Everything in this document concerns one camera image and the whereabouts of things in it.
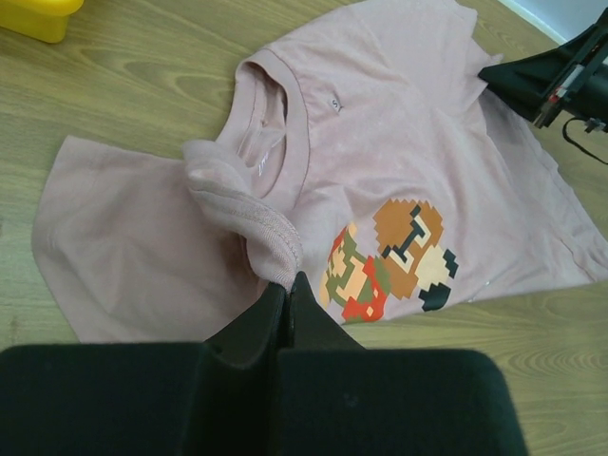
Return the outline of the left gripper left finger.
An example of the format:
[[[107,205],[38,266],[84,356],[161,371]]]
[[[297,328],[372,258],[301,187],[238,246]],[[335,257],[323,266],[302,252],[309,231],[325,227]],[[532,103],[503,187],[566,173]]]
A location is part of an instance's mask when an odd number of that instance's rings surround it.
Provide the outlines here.
[[[270,285],[204,342],[21,345],[1,354],[5,455],[263,455],[285,304]]]

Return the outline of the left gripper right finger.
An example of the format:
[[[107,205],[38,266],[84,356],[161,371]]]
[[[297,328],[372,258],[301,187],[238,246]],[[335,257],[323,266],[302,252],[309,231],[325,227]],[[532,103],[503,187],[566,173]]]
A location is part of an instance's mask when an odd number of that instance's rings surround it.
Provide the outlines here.
[[[484,353],[365,349],[319,307],[303,273],[289,314],[278,454],[527,454],[504,376]]]

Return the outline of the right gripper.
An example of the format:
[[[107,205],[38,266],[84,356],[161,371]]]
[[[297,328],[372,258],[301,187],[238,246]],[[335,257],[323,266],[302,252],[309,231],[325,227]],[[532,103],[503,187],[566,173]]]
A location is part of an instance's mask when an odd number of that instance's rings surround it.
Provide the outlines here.
[[[494,95],[538,128],[563,111],[587,131],[607,129],[607,12],[579,36],[552,50],[487,66],[478,77]]]

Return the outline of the pink t shirt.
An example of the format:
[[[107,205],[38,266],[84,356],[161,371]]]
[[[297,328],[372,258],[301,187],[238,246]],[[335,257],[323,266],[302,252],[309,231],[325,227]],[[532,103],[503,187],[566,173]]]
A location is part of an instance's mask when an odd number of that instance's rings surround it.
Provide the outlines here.
[[[84,342],[204,340],[298,273],[337,323],[607,277],[607,243],[453,1],[363,1],[242,61],[179,160],[67,138],[32,252]]]

